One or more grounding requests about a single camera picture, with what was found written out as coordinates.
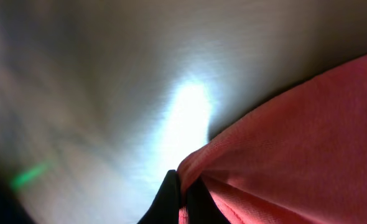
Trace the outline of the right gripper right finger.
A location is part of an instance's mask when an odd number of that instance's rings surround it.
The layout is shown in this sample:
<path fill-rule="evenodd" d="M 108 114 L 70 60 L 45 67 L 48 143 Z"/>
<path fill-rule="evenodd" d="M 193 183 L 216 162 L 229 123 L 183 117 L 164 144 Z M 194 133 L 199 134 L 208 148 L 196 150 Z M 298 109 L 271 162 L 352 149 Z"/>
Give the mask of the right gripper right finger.
<path fill-rule="evenodd" d="M 199 177 L 187 190 L 189 224 L 230 224 Z"/>

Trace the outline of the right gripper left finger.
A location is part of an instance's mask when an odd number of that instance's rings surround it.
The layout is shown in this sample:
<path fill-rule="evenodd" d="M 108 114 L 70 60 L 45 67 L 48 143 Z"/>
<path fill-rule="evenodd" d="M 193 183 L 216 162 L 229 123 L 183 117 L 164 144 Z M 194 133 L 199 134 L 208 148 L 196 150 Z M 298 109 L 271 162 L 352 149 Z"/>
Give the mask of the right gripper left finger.
<path fill-rule="evenodd" d="M 178 224 L 180 181 L 176 170 L 169 170 L 148 211 L 138 224 Z"/>

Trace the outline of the red printed t-shirt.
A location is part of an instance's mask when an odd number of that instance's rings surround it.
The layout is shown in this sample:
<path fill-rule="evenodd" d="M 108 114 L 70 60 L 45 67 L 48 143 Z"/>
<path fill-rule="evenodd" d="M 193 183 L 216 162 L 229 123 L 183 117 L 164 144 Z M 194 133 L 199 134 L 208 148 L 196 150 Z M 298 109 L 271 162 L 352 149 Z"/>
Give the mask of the red printed t-shirt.
<path fill-rule="evenodd" d="M 367 223 L 367 55 L 269 100 L 193 152 L 231 223 Z"/>

